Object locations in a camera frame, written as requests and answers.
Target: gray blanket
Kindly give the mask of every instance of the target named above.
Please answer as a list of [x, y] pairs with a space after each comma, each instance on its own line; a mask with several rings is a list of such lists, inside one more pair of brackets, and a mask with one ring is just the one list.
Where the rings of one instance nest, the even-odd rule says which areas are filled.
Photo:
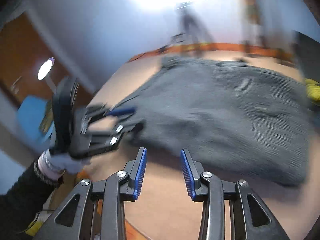
[[296, 186], [308, 164], [305, 87], [236, 61], [164, 57], [162, 69], [117, 107], [120, 123], [145, 120], [135, 144], [153, 145], [215, 168]]

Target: metal screw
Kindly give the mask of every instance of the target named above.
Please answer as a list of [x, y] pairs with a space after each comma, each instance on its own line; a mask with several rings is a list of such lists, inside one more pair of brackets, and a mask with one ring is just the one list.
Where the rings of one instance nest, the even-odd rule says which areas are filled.
[[118, 171], [117, 172], [118, 177], [124, 177], [125, 175], [127, 175], [127, 173], [125, 171]]
[[241, 179], [238, 181], [239, 185], [242, 186], [242, 187], [245, 187], [248, 185], [247, 181], [245, 181], [244, 179]]
[[90, 184], [90, 180], [89, 179], [83, 179], [80, 181], [80, 184], [82, 186], [88, 186]]
[[211, 178], [212, 173], [210, 171], [204, 171], [202, 172], [202, 176], [204, 176], [205, 178]]

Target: yellow object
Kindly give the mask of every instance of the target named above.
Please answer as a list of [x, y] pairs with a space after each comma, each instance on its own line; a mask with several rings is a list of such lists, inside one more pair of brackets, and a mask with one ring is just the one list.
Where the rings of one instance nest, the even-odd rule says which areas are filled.
[[35, 236], [42, 225], [42, 221], [37, 221], [30, 229], [26, 231], [26, 234], [28, 234], [29, 236]]
[[314, 101], [320, 101], [320, 86], [317, 81], [313, 79], [306, 79], [307, 96]]

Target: white glove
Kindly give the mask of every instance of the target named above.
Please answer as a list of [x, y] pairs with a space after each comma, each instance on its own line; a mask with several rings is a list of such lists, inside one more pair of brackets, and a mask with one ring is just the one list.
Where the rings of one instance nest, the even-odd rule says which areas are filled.
[[51, 155], [49, 150], [43, 152], [38, 159], [40, 171], [52, 180], [58, 180], [65, 171], [71, 174], [78, 173], [89, 163], [90, 158], [76, 160], [68, 153]]

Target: wooden door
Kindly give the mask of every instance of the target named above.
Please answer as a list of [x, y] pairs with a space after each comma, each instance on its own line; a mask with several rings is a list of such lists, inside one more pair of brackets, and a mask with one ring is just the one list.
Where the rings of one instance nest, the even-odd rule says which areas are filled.
[[[38, 80], [41, 65], [55, 55], [33, 28], [23, 13], [7, 23], [0, 32], [0, 83], [11, 93], [11, 97], [21, 103], [28, 95], [49, 100], [52, 91], [45, 80]], [[57, 85], [61, 79], [70, 75], [68, 70], [55, 57], [50, 77]], [[92, 95], [80, 85], [77, 93], [77, 105], [87, 105]]]

